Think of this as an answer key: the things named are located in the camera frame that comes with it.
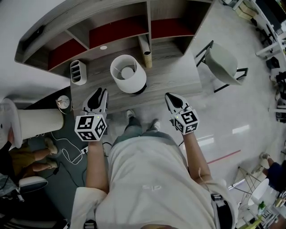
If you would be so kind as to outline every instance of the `black cable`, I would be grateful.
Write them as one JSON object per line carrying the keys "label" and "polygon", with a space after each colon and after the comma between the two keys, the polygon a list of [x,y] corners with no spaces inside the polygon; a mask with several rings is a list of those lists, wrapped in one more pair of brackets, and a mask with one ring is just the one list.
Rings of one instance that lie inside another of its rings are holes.
{"label": "black cable", "polygon": [[72,182],[75,184],[75,186],[80,187],[80,186],[78,186],[78,185],[76,184],[76,182],[75,182],[74,179],[72,178],[71,173],[67,170],[66,166],[65,166],[62,162],[59,163],[59,167],[60,167],[61,164],[63,165],[63,167],[64,167],[64,169],[67,171],[67,173],[70,175],[70,178],[71,178]]}
{"label": "black cable", "polygon": [[104,144],[108,144],[108,145],[110,145],[111,147],[113,147],[113,145],[111,144],[111,143],[109,143],[109,142],[104,142],[104,143],[102,143],[103,145]]}
{"label": "black cable", "polygon": [[84,184],[84,187],[85,187],[85,181],[84,181],[84,173],[85,173],[85,171],[86,171],[86,169],[81,174],[81,180],[82,180],[82,183]]}
{"label": "black cable", "polygon": [[[110,146],[112,147],[112,144],[109,143],[109,142],[104,142],[104,143],[102,143],[102,144],[103,144],[103,145],[104,145],[104,144],[108,144],[108,145],[110,145]],[[51,177],[52,175],[56,175],[56,174],[58,173],[58,171],[59,171],[59,168],[60,168],[60,165],[61,165],[61,164],[63,165],[63,167],[65,168],[65,170],[67,171],[67,173],[70,175],[70,178],[71,178],[72,182],[75,184],[75,186],[79,187],[79,186],[76,184],[76,182],[74,181],[74,179],[72,178],[71,173],[67,170],[66,166],[65,166],[62,162],[60,162],[58,168],[55,169],[54,172],[53,172],[50,176],[47,176],[45,179]],[[85,181],[84,181],[84,173],[85,173],[85,171],[86,171],[86,169],[85,169],[85,170],[82,172],[82,174],[81,174],[81,180],[82,180],[82,183],[84,184],[84,186],[85,186]]]}
{"label": "black cable", "polygon": [[45,177],[44,179],[48,179],[49,177],[51,177],[52,175],[54,175],[53,173],[50,176]]}
{"label": "black cable", "polygon": [[231,7],[230,5],[226,4],[226,3],[223,2],[222,0],[219,0],[219,2],[220,2],[221,4],[223,4],[224,6],[229,6],[229,7]]}
{"label": "black cable", "polygon": [[182,142],[178,145],[178,147],[180,147],[180,145],[182,145],[184,143],[184,140],[182,140]]}
{"label": "black cable", "polygon": [[9,176],[7,176],[6,181],[5,181],[4,185],[3,185],[3,187],[0,188],[0,190],[2,190],[3,188],[5,188],[8,179],[9,179]]}

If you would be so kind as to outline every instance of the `sneaker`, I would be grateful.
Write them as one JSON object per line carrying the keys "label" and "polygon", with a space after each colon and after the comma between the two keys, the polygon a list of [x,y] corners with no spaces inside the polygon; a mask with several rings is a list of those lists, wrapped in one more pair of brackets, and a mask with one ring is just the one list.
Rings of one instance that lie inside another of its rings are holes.
{"label": "sneaker", "polygon": [[58,148],[54,145],[51,138],[45,138],[45,145],[50,150],[50,154],[58,153]]}
{"label": "sneaker", "polygon": [[160,128],[161,128],[160,120],[159,119],[154,119],[152,124],[151,124],[150,129],[156,129],[157,131],[159,131]]}
{"label": "sneaker", "polygon": [[281,98],[280,90],[277,89],[276,94],[275,94],[275,100],[278,101]]}
{"label": "sneaker", "polygon": [[132,117],[135,118],[136,115],[135,115],[135,113],[134,113],[133,110],[127,110],[127,111],[126,111],[126,117],[127,117],[127,120],[129,121],[130,118],[132,118]]}
{"label": "sneaker", "polygon": [[268,158],[270,158],[270,155],[269,154],[267,154],[267,153],[264,153],[264,152],[262,152],[260,155],[259,155],[259,158],[263,158],[263,159],[268,159]]}
{"label": "sneaker", "polygon": [[56,161],[52,161],[51,159],[46,159],[46,164],[50,165],[50,169],[54,169],[58,167],[58,163]]}

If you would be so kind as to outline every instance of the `glossy floor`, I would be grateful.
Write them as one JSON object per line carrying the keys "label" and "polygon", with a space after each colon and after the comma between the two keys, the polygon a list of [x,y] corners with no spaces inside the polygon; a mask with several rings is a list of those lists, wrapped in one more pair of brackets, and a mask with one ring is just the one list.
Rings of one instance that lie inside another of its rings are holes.
{"label": "glossy floor", "polygon": [[[228,185],[235,178],[238,165],[252,170],[258,163],[258,155],[275,141],[270,150],[278,160],[285,140],[285,124],[278,123],[268,108],[275,106],[275,91],[269,81],[265,60],[255,52],[262,48],[255,27],[237,16],[232,8],[218,1],[197,34],[191,46],[196,55],[211,40],[228,49],[238,60],[239,68],[249,68],[242,86],[229,86],[213,93],[214,76],[206,65],[198,67],[203,93],[188,98],[196,109],[200,125],[195,132],[203,154],[210,163],[214,178],[224,178]],[[147,128],[154,118],[161,120],[161,130],[171,135],[179,144],[182,137],[169,122],[166,104],[134,109],[143,126]],[[124,112],[112,115],[108,140],[114,141],[126,126]]]}

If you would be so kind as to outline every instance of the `white cable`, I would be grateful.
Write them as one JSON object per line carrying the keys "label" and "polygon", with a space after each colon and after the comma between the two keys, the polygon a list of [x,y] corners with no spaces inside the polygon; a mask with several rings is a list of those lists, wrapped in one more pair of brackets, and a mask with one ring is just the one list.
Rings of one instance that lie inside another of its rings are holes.
{"label": "white cable", "polygon": [[[53,138],[54,138],[56,141],[59,141],[59,140],[67,140],[71,145],[73,145],[75,148],[77,148],[73,143],[70,142],[69,139],[67,139],[67,138],[59,138],[59,139],[56,139],[56,138],[54,137],[53,133],[52,133],[52,132],[50,132],[50,133],[52,134]],[[82,157],[83,157],[83,156],[82,156],[82,153],[81,153],[81,151],[80,151],[80,149],[77,148],[77,150],[80,152],[80,155],[78,155],[73,161],[71,161],[70,156],[69,156],[69,154],[68,154],[68,151],[67,151],[65,148],[62,149],[62,152],[63,152],[64,157],[67,159],[68,162],[72,163],[73,165],[77,165],[77,164],[82,160]],[[77,158],[79,158],[80,156],[81,156],[81,158],[79,159],[79,161],[78,161],[77,163],[74,163],[75,160],[76,160]]]}
{"label": "white cable", "polygon": [[201,177],[201,167],[198,169],[198,175],[199,175],[200,179],[202,180],[202,182],[204,183],[204,185],[206,186],[206,188],[208,189],[208,191],[210,193],[210,189],[209,189],[208,185],[206,184],[206,182]]}
{"label": "white cable", "polygon": [[[44,136],[45,134],[41,134],[41,136]],[[37,138],[37,137],[39,137],[40,135],[38,134],[38,135],[36,135],[35,137]]]}

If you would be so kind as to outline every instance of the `white t-shirt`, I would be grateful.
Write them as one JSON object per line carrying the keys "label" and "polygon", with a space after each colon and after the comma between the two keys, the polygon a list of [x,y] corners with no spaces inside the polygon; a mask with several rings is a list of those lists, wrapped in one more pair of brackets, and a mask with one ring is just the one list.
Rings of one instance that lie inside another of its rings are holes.
{"label": "white t-shirt", "polygon": [[[206,185],[238,209],[223,180]],[[94,219],[98,229],[140,229],[169,225],[178,229],[215,229],[205,184],[190,178],[186,159],[171,141],[136,137],[115,145],[109,155],[109,194],[94,188],[76,191],[71,229]]]}

